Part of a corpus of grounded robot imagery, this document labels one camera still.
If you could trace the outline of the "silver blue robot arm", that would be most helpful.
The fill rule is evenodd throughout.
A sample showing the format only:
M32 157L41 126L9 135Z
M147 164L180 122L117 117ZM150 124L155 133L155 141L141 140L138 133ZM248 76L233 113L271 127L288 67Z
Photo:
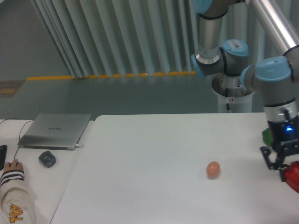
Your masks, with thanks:
M199 47L191 60L198 76L225 73L239 76L243 87L263 97L272 137L271 147L261 147L269 169L277 170L283 182L299 182L299 163L287 165L286 157L299 152L299 115L293 83L299 80L299 36L274 0L247 0L274 44L278 56L246 66L248 51L234 41L218 46L221 20L234 0L195 0L199 15Z

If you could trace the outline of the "cream sleeved forearm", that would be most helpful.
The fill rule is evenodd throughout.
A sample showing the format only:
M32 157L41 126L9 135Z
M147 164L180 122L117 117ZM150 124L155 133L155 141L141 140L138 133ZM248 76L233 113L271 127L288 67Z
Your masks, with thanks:
M2 224L35 224L36 209L24 172L9 170L0 179L0 222Z

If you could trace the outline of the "person's right hand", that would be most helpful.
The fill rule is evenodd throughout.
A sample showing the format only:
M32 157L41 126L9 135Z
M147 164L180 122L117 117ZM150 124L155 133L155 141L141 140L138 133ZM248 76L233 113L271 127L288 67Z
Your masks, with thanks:
M18 161L18 159L13 160L12 162L6 162L4 164L4 172L9 171L24 171L23 164Z

